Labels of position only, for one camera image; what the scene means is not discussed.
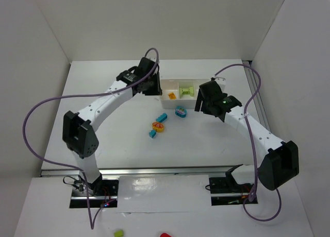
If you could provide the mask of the yellow striped bee lego brick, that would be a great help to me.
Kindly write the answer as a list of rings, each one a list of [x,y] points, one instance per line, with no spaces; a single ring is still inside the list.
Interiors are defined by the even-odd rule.
[[[169,96],[170,100],[175,100],[176,99],[176,95],[173,92],[169,93],[168,96]]]

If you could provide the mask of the lime green lego brick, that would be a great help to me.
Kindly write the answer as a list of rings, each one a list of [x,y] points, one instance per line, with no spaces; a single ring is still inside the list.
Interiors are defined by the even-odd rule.
[[[184,95],[189,95],[189,87],[188,88],[179,88],[179,97],[183,98]]]
[[[191,97],[194,96],[194,87],[189,87],[189,95],[190,95]]]

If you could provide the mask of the lime green lego brick bottom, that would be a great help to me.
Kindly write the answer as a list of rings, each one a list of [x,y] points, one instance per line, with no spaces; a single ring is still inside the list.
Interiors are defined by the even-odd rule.
[[[189,87],[188,88],[179,88],[179,97],[183,98],[184,95],[189,95]]]

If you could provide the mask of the teal frog lego brick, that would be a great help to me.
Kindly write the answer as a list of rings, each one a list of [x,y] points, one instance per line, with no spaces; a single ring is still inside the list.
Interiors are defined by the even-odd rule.
[[[187,116],[187,110],[184,107],[177,106],[175,108],[175,114],[181,118],[185,118]]]

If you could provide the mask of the orange butterfly lego brick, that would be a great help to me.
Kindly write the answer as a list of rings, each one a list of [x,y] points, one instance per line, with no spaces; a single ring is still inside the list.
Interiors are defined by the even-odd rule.
[[[152,123],[152,129],[157,133],[163,132],[164,131],[164,124],[161,123],[161,122],[153,122]]]

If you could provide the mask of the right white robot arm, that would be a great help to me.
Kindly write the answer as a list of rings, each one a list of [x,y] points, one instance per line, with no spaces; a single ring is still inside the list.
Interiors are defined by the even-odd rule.
[[[253,138],[257,160],[257,175],[270,191],[299,174],[299,150],[293,141],[285,142],[269,132],[234,96],[223,93],[215,80],[199,86],[195,111],[213,115],[233,127],[247,140]]]

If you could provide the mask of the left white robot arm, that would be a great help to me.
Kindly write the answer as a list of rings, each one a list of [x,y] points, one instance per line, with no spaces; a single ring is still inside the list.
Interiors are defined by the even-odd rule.
[[[158,63],[141,58],[137,66],[121,72],[105,93],[89,106],[76,113],[68,111],[63,117],[62,139],[81,169],[81,180],[92,190],[102,181],[95,157],[99,146],[96,131],[107,117],[136,94],[162,94]]]

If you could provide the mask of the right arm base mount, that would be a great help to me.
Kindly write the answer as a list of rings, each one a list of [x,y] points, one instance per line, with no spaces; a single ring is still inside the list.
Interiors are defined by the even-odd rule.
[[[245,200],[246,204],[258,204],[257,198],[252,202],[248,199],[252,184],[238,184],[232,176],[232,172],[240,166],[242,164],[232,167],[225,172],[223,177],[209,178],[209,184],[205,186],[205,189],[211,194],[212,206],[242,205]]]

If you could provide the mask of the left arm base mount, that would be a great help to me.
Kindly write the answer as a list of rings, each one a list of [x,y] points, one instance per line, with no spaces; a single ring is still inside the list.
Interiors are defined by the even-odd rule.
[[[65,176],[62,182],[72,188],[69,208],[87,208],[87,192],[89,192],[90,208],[116,208],[119,190],[118,179],[103,179],[94,189],[87,188],[77,177]]]

